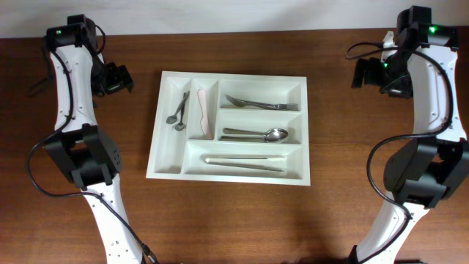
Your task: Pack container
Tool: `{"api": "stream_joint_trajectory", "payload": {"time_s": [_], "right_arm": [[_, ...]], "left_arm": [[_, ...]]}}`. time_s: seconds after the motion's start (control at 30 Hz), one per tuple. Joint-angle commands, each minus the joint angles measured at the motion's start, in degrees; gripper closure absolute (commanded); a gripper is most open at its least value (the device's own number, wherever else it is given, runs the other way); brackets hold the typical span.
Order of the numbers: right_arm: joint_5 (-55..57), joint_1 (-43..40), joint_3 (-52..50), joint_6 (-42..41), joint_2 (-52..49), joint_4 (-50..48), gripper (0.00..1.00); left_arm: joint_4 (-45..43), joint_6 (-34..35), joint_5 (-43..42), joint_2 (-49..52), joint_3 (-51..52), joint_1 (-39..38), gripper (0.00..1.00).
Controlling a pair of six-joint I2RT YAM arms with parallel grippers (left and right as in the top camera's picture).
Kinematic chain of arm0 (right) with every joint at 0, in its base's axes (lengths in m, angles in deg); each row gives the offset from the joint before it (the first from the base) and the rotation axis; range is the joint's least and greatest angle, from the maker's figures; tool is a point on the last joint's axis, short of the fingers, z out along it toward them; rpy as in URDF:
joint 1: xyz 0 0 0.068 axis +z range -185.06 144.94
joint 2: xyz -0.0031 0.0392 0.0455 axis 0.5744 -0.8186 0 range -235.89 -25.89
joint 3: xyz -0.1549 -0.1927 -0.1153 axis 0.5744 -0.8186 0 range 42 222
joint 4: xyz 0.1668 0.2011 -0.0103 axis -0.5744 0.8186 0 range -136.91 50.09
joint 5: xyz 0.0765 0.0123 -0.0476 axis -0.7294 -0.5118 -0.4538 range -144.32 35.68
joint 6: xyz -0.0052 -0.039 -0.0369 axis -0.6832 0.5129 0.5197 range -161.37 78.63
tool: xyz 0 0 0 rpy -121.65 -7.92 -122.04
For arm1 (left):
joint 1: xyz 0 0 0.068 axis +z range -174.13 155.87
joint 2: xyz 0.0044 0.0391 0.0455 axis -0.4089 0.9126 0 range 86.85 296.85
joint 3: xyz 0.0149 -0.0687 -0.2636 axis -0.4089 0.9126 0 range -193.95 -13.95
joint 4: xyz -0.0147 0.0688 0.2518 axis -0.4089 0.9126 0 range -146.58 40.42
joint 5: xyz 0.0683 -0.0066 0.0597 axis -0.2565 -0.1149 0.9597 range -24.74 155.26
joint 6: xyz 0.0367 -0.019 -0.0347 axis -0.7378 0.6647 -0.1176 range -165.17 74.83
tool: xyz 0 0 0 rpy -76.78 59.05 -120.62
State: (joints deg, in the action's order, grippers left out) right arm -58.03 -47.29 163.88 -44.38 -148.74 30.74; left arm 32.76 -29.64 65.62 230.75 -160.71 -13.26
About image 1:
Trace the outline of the small steel teaspoon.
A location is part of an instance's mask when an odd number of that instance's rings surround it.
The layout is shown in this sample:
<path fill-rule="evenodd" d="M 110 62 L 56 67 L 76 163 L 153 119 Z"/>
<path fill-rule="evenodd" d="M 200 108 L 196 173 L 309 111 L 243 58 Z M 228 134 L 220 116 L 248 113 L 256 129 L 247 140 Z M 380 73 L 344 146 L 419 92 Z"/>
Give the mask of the small steel teaspoon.
<path fill-rule="evenodd" d="M 166 124 L 174 124 L 178 120 L 177 115 L 182 111 L 182 108 L 185 105 L 185 103 L 186 103 L 186 101 L 189 97 L 189 94 L 190 94 L 190 92 L 186 92 L 186 93 L 183 94 L 182 100 L 181 100 L 180 104 L 178 105 L 175 113 L 173 113 L 173 115 L 170 115 L 166 118 Z"/>

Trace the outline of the small dark steel spoon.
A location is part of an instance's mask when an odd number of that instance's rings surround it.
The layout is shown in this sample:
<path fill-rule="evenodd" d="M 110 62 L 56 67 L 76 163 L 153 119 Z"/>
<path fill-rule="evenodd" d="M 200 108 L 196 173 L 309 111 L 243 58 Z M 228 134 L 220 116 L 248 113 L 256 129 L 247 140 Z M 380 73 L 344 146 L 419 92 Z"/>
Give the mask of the small dark steel spoon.
<path fill-rule="evenodd" d="M 182 101 L 182 107 L 180 109 L 180 121 L 174 126 L 174 129 L 176 131 L 182 131 L 185 129 L 185 124 L 183 122 L 183 117 L 184 117 L 184 113 L 185 113 L 185 104 L 186 104 L 186 101 L 189 97 L 189 92 L 186 92 L 184 94 L 184 98 L 183 98 L 183 101 Z"/>

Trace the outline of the pink plastic knife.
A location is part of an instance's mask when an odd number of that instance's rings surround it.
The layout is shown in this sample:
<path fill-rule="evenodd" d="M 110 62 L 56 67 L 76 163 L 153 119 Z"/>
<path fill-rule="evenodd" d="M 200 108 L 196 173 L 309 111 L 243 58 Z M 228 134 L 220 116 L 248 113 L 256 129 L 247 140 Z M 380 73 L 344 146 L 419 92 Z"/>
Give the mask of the pink plastic knife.
<path fill-rule="evenodd" d="M 200 126 L 202 129 L 202 133 L 208 138 L 212 139 L 213 135 L 210 130 L 210 123 L 209 123 L 209 117 L 208 117 L 208 100 L 207 100 L 207 95 L 204 89 L 199 89 L 197 91 L 197 96 L 199 99 L 199 105 L 202 111 L 202 118 L 200 120 Z"/>

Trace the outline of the steel fork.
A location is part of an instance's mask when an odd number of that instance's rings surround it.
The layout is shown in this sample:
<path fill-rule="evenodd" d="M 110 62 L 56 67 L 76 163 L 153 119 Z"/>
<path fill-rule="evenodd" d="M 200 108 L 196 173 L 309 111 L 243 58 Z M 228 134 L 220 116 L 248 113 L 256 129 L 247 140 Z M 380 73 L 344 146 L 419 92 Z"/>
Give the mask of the steel fork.
<path fill-rule="evenodd" d="M 253 101 L 241 100 L 237 98 L 233 98 L 230 95 L 225 95 L 225 98 L 237 107 L 245 107 L 245 106 L 255 106 L 261 109 L 270 109 L 270 110 L 281 110 L 279 105 L 275 104 L 268 104 L 268 103 L 258 103 Z"/>
<path fill-rule="evenodd" d="M 280 104 L 269 104 L 259 103 L 248 100 L 241 101 L 242 106 L 255 106 L 261 109 L 279 110 L 279 111 L 298 111 L 299 106 L 296 103 L 280 103 Z"/>

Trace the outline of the steel tablespoon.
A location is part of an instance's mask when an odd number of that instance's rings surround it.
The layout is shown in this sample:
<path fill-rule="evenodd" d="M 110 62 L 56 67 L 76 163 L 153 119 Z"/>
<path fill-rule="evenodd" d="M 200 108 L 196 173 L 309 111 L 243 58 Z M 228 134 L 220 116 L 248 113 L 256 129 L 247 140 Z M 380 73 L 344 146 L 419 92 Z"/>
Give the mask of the steel tablespoon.
<path fill-rule="evenodd" d="M 234 142 L 262 142 L 262 143 L 276 143 L 282 144 L 287 142 L 289 137 L 269 138 L 265 136 L 221 136 L 221 141 L 234 141 Z"/>
<path fill-rule="evenodd" d="M 289 137 L 289 133 L 287 130 L 284 130 L 283 128 L 271 128 L 265 132 L 259 132 L 259 131 L 246 131 L 246 130 L 239 130 L 239 129 L 234 129 L 234 128 L 224 128 L 223 130 L 223 135 L 222 136 L 241 136 L 241 137 L 247 137 L 247 136 L 265 136 L 269 138 L 280 138 L 280 137 Z"/>

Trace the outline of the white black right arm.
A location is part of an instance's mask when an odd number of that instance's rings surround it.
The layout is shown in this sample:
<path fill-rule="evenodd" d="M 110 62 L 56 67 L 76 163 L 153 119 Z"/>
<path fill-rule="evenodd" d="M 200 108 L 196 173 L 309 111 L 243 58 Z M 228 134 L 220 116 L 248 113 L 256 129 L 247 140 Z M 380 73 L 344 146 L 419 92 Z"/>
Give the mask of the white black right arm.
<path fill-rule="evenodd" d="M 395 263 L 416 225 L 468 176 L 468 138 L 460 121 L 455 72 L 457 29 L 432 22 L 428 7 L 399 13 L 396 30 L 355 57 L 352 86 L 375 85 L 413 102 L 413 132 L 387 161 L 383 206 L 349 263 Z"/>

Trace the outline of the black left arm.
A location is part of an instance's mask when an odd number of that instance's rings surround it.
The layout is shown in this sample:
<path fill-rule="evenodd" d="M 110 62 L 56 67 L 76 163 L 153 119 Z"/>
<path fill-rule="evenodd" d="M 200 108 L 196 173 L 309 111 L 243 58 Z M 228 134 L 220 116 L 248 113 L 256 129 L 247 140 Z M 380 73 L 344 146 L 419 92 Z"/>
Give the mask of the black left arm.
<path fill-rule="evenodd" d="M 145 251 L 130 228 L 120 190 L 123 162 L 117 144 L 98 126 L 95 96 L 132 90 L 127 68 L 105 62 L 99 26 L 85 15 L 49 28 L 45 50 L 55 71 L 58 113 L 43 146 L 59 171 L 89 204 L 107 263 L 145 263 Z"/>

